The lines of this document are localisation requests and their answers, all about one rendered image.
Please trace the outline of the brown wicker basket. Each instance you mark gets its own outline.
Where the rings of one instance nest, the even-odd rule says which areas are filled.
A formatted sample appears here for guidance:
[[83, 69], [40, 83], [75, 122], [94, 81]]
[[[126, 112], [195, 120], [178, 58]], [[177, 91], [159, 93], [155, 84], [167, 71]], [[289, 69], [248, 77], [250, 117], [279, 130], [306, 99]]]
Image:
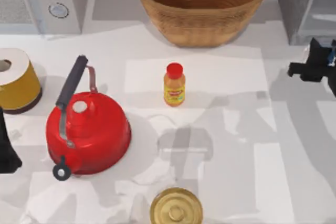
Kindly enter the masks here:
[[216, 47], [236, 37], [263, 0], [140, 0], [158, 31], [180, 47]]

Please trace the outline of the orange bottle with red cap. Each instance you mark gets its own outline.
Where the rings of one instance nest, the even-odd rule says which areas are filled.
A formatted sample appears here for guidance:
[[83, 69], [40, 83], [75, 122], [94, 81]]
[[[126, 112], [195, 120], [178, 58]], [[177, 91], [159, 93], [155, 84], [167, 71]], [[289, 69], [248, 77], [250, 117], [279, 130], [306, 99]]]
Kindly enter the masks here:
[[183, 66], [177, 62], [167, 65], [163, 78], [163, 98], [169, 106], [179, 106], [185, 100], [185, 75]]

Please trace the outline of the gold tin can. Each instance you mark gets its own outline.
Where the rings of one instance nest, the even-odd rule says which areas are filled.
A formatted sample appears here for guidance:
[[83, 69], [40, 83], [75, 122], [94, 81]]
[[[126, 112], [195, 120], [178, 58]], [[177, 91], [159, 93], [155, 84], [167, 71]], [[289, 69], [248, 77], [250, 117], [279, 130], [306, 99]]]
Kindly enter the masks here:
[[150, 221], [151, 224], [202, 224], [203, 207], [191, 191], [168, 188], [153, 199]]

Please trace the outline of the pale microwave oven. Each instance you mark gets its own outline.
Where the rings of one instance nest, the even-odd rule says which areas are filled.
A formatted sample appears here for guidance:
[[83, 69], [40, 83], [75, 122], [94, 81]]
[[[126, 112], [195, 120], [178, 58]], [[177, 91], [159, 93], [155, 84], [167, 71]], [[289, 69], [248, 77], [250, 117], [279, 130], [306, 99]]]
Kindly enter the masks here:
[[[75, 35], [82, 32], [88, 0], [0, 0], [0, 34]], [[64, 19], [53, 17], [49, 5], [69, 9]]]

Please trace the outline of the small microwave knob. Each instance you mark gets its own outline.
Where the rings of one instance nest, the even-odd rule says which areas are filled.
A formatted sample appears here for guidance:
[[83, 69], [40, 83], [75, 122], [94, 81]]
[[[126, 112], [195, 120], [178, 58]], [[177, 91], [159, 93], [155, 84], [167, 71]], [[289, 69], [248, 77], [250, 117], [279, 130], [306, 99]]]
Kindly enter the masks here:
[[51, 4], [48, 7], [49, 13], [59, 19], [64, 19], [69, 15], [69, 9], [62, 3]]

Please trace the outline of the white and yellow paper roll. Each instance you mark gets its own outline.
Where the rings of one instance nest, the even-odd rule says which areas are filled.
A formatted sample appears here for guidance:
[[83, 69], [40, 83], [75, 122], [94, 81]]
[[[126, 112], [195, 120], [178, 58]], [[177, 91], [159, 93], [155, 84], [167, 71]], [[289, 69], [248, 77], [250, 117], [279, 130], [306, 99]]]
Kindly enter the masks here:
[[0, 48], [0, 108], [6, 114], [21, 114], [41, 99], [43, 89], [26, 52]]

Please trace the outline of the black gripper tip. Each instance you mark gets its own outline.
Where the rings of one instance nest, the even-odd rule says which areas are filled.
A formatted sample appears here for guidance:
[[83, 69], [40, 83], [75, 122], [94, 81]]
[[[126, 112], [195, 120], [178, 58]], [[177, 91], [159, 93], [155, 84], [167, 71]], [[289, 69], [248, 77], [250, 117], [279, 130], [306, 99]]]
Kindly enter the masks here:
[[22, 164], [8, 137], [4, 112], [0, 107], [0, 174], [13, 174]]

